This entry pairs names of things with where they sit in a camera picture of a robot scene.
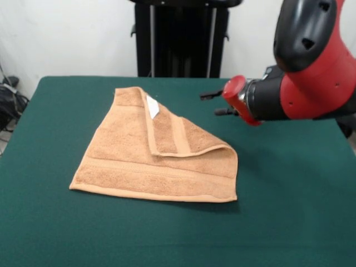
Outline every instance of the white tag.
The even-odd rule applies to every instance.
[[[147,104],[149,106],[149,112],[151,115],[151,119],[154,119],[158,112],[160,112],[160,108],[158,107],[158,102],[154,100],[152,97],[147,95]]]

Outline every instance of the black metal frame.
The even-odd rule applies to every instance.
[[[133,2],[139,77],[220,77],[229,21],[228,8],[220,6],[241,0]]]

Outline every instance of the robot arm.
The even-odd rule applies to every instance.
[[[235,76],[213,96],[222,95],[233,107],[229,113],[250,125],[356,113],[356,60],[339,30],[343,3],[284,0],[274,40],[276,66],[260,80]]]

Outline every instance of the folded towel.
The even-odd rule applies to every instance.
[[[238,156],[139,87],[119,88],[70,189],[137,199],[237,199]]]

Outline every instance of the table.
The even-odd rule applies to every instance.
[[[0,160],[0,266],[355,266],[356,159],[335,121],[215,117],[224,101],[199,93],[225,82],[43,78]],[[128,86],[236,149],[239,201],[68,189],[114,88]]]

